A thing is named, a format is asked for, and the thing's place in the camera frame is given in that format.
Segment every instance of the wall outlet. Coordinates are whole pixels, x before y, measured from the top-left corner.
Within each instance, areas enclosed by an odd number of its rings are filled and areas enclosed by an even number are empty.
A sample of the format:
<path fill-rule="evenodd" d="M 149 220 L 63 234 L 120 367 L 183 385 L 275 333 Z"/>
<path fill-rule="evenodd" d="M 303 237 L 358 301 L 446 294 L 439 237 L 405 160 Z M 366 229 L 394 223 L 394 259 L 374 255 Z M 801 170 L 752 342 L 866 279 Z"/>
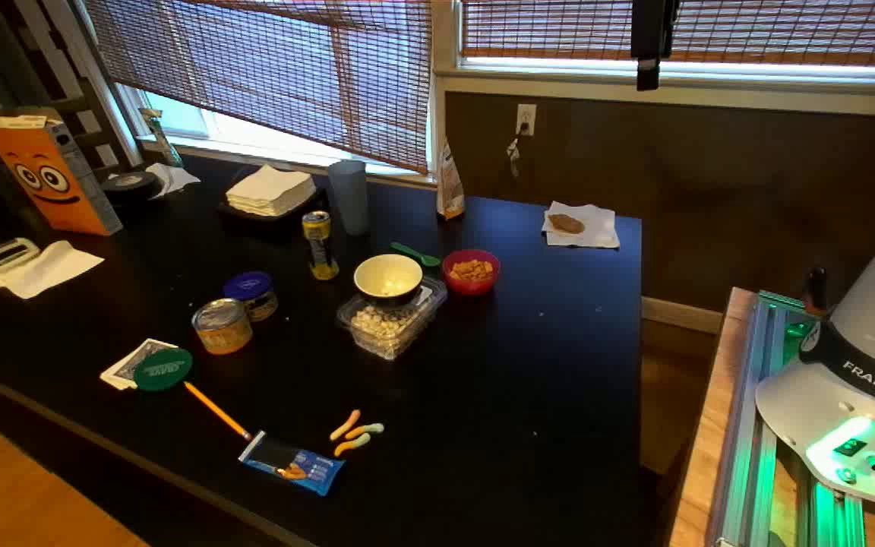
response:
<path fill-rule="evenodd" d="M 520 102 L 520 110 L 516 110 L 516 133 L 520 138 L 535 138 L 535 110 L 537 110 L 537 102 Z"/>

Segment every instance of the orange box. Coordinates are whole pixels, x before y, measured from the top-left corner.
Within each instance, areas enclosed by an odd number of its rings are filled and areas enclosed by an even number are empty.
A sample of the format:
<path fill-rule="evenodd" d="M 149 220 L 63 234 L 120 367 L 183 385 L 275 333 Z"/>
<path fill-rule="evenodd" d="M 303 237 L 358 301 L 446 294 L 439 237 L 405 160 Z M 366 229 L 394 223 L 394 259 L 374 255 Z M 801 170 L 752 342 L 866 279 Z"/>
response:
<path fill-rule="evenodd" d="M 122 229 L 122 220 L 59 114 L 0 114 L 0 160 L 55 232 L 110 237 Z"/>

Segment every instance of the paper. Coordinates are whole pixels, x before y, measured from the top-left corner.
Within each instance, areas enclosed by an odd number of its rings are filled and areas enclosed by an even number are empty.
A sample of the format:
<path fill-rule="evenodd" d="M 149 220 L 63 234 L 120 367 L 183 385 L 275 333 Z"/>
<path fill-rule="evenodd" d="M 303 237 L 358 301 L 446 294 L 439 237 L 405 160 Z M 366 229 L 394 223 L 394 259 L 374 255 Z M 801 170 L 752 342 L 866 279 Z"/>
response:
<path fill-rule="evenodd" d="M 297 210 L 303 200 L 309 200 L 312 191 L 316 185 L 309 174 L 283 174 L 263 165 L 238 185 L 230 185 L 226 198 L 233 210 L 275 220 Z"/>
<path fill-rule="evenodd" d="M 135 383 L 135 367 L 149 359 L 151 351 L 162 348 L 175 348 L 175 342 L 157 340 L 157 338 L 146 338 L 135 351 L 122 356 L 117 363 L 110 363 L 99 381 L 110 383 L 113 388 L 126 392 L 126 388 L 136 388 Z"/>
<path fill-rule="evenodd" d="M 162 191 L 151 198 L 164 198 L 164 194 L 173 194 L 193 183 L 202 183 L 199 176 L 193 176 L 188 170 L 183 167 L 171 167 L 171 165 L 149 165 L 146 174 L 157 176 L 162 179 Z"/>
<path fill-rule="evenodd" d="M 562 232 L 550 223 L 550 216 L 572 220 L 572 232 Z M 602 210 L 597 202 L 567 207 L 553 200 L 540 220 L 540 232 L 548 234 L 550 245 L 600 245 L 600 250 L 621 250 L 616 237 L 616 211 Z"/>
<path fill-rule="evenodd" d="M 2 271 L 0 287 L 8 287 L 21 301 L 29 301 L 53 285 L 62 285 L 67 279 L 77 279 L 77 275 L 94 271 L 99 261 L 104 261 L 99 255 L 74 250 L 70 241 L 55 241 L 35 261 L 17 265 L 12 271 Z"/>

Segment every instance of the window blind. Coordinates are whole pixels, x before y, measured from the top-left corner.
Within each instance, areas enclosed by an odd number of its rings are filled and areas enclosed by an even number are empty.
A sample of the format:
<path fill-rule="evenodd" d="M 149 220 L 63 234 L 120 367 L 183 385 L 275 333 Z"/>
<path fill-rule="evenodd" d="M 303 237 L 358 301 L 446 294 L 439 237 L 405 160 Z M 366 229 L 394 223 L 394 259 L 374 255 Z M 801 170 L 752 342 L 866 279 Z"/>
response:
<path fill-rule="evenodd" d="M 464 0 L 464 56 L 630 56 L 632 0 Z M 875 0 L 680 0 L 672 61 L 875 67 Z"/>
<path fill-rule="evenodd" d="M 424 0 L 85 0 L 126 85 L 424 170 Z"/>

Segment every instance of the white bowl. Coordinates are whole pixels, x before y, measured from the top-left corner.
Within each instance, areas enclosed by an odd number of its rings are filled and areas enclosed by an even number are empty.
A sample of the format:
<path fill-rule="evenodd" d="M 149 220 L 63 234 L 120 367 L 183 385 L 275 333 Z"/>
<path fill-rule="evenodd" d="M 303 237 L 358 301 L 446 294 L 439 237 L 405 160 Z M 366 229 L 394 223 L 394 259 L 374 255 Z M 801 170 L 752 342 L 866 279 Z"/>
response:
<path fill-rule="evenodd" d="M 424 271 L 408 255 L 370 255 L 353 271 L 353 285 L 368 299 L 402 299 L 422 282 Z"/>

